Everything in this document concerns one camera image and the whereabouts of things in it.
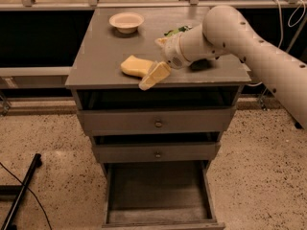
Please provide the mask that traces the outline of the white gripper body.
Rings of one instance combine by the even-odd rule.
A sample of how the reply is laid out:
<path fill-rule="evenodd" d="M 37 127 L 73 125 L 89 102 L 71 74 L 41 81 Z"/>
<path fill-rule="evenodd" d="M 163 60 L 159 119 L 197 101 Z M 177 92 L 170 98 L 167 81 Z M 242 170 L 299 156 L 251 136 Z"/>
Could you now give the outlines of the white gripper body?
<path fill-rule="evenodd" d="M 180 69 L 187 66 L 187 60 L 183 56 L 180 49 L 181 34 L 173 34 L 161 39 L 162 56 L 165 61 L 175 69 Z"/>

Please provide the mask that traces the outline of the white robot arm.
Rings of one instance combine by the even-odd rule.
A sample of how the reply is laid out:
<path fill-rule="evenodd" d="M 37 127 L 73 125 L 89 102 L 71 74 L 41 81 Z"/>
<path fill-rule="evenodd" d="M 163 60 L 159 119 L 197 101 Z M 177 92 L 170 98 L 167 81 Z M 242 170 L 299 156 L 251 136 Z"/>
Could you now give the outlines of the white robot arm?
<path fill-rule="evenodd" d="M 147 90 L 167 78 L 173 68 L 232 54 L 264 83 L 302 127 L 307 127 L 306 64 L 263 39 L 236 9 L 216 6 L 199 26 L 162 38 L 159 43 L 164 61 L 152 65 L 139 83 L 141 89 Z"/>

